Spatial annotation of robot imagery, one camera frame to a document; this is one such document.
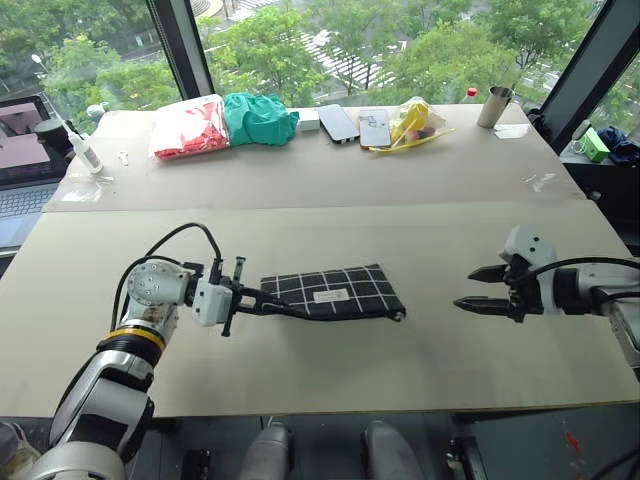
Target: white table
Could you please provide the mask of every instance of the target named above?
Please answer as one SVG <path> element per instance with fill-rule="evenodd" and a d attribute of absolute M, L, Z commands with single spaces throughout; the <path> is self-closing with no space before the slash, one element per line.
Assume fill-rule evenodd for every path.
<path fill-rule="evenodd" d="M 91 143 L 105 163 L 88 179 L 73 162 L 46 211 L 285 208 L 583 199 L 533 128 L 499 140 L 476 119 L 482 105 L 435 109 L 456 132 L 400 154 L 357 142 L 334 145 L 322 130 L 298 132 L 284 147 L 243 145 L 161 162 L 148 158 L 153 112 L 109 112 Z M 358 109 L 349 109 L 354 119 Z M 528 123 L 517 105 L 500 120 Z M 117 153 L 129 154 L 124 166 Z M 80 193 L 91 201 L 74 199 Z"/>
<path fill-rule="evenodd" d="M 317 323 L 238 315 L 230 338 L 181 311 L 150 394 L 159 416 L 544 408 L 638 400 L 606 318 L 473 315 L 452 301 L 504 297 L 466 279 L 521 222 L 560 258 L 626 256 L 587 201 L 253 211 L 44 214 L 0 282 L 0 414 L 50 416 L 107 333 L 116 283 L 170 228 L 208 224 L 244 283 L 379 262 L 408 317 Z M 162 252 L 208 261 L 200 233 Z"/>

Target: laptop screen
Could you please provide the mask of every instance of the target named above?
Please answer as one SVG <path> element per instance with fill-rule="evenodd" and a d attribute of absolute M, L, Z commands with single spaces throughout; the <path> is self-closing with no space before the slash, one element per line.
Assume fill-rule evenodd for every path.
<path fill-rule="evenodd" d="M 37 183 L 64 175 L 64 159 L 40 144 L 33 133 L 46 118 L 38 97 L 0 102 L 0 186 Z"/>

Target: window frame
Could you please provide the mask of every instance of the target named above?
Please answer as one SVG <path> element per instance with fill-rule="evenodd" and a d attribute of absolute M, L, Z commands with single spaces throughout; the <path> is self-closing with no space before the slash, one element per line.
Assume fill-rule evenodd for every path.
<path fill-rule="evenodd" d="M 640 50 L 640 4 L 607 0 L 540 108 L 560 154 Z"/>
<path fill-rule="evenodd" d="M 189 0 L 146 0 L 184 100 L 215 93 Z"/>

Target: green box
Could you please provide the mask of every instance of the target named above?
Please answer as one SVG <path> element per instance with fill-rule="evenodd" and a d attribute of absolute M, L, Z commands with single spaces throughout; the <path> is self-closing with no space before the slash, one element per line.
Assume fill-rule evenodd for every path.
<path fill-rule="evenodd" d="M 602 142 L 593 128 L 589 128 L 584 134 L 584 154 L 595 163 L 600 163 L 609 155 L 609 149 Z"/>

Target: black and white checkered pouch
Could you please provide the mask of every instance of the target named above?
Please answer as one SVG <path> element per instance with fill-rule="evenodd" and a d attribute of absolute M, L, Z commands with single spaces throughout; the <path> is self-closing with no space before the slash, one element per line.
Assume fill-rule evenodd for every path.
<path fill-rule="evenodd" d="M 282 314 L 309 320 L 386 317 L 400 321 L 406 315 L 378 264 L 265 277 L 260 288 L 286 302 L 287 307 L 278 308 Z"/>

